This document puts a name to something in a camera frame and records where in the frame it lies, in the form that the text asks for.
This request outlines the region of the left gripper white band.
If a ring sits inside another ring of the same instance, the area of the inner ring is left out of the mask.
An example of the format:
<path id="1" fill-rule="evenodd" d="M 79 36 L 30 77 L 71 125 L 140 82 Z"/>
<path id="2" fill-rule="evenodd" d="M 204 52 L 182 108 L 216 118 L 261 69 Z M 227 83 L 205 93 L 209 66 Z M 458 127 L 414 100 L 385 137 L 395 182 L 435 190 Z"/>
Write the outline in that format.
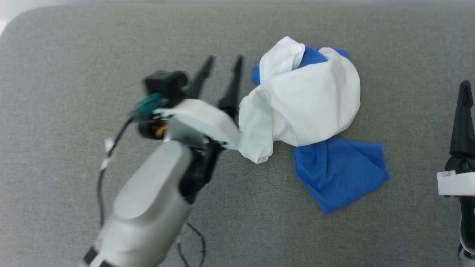
<path id="1" fill-rule="evenodd" d="M 234 121 L 239 113 L 244 56 L 236 58 L 231 81 L 218 102 L 219 109 L 198 99 L 214 61 L 215 57 L 210 55 L 199 69 L 188 87 L 188 99 L 173 108 L 158 108 L 138 123 L 142 137 L 163 142 L 175 140 L 194 148 L 203 148 L 211 141 L 229 150 L 239 148 L 241 132 Z"/>

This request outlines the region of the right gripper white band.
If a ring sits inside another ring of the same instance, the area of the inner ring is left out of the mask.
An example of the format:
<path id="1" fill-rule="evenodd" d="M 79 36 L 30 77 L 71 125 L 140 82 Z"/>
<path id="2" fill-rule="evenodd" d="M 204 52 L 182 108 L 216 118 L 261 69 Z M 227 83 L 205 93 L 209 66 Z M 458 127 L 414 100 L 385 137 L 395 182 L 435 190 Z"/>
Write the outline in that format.
<path id="1" fill-rule="evenodd" d="M 437 173 L 438 194 L 455 197 L 461 207 L 459 224 L 460 260 L 475 260 L 475 130 L 471 115 L 474 104 L 468 80 L 459 86 L 449 158 L 445 171 Z"/>

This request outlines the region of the white and blue t-shirt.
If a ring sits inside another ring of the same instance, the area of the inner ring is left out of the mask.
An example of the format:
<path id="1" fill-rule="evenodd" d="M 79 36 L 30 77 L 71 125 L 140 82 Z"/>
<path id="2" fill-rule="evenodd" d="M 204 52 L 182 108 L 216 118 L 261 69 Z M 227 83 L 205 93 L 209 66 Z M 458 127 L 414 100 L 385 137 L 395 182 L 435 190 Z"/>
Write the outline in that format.
<path id="1" fill-rule="evenodd" d="M 325 214 L 390 178 L 382 145 L 339 138 L 361 106 L 361 80 L 340 48 L 281 38 L 252 68 L 255 88 L 239 105 L 239 152 L 261 164 L 281 141 L 303 186 Z"/>

